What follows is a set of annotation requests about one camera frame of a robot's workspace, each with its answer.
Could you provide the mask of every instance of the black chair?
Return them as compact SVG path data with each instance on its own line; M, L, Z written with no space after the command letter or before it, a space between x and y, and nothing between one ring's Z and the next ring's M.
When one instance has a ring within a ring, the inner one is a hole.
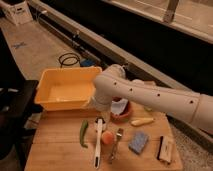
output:
M37 84L37 80L25 80L0 29L0 160L15 145L22 168L26 163L22 137L34 132L27 132L24 125L32 113L42 111L33 103Z

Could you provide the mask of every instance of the plastic tray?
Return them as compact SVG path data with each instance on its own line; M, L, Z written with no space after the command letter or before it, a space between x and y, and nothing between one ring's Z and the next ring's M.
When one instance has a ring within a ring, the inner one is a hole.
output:
M101 71L100 67L46 69L35 103L47 111L81 109L93 95L93 79Z

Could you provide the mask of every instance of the gray floor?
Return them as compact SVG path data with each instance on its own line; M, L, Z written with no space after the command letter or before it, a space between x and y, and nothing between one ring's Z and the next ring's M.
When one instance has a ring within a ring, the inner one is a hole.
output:
M37 22L19 27L0 19L0 27L21 71L27 79L39 79L46 68L59 67L58 57L73 51ZM213 156L171 125L185 171L213 171ZM0 160L1 171L19 171L15 150Z

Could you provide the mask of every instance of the blue sponge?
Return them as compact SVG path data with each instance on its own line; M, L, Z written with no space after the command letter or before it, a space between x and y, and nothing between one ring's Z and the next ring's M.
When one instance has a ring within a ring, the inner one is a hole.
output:
M136 132L133 139L129 143L129 149L136 154L140 154L144 148L146 142L148 141L148 135L143 132Z

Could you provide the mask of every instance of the wooden cutting board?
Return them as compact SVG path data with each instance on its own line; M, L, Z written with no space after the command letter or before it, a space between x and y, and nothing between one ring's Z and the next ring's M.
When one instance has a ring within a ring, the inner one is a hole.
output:
M124 129L123 137L118 145L116 159L108 164L111 145L102 145L100 171L142 171L142 170L182 170L182 162L176 145L173 148L172 163L165 165L156 159L160 136L173 137L168 120L161 112L146 112L144 107L132 103L132 117L154 117L151 124L133 127L129 121L122 123L109 122L107 129L116 132ZM25 167L26 171L90 171L96 170L93 158L96 143L94 121L100 113L95 110L71 110L44 112L40 120ZM79 131L83 119L89 121L85 135L88 149L79 143ZM149 141L140 155L129 150L128 144L136 131L149 135Z

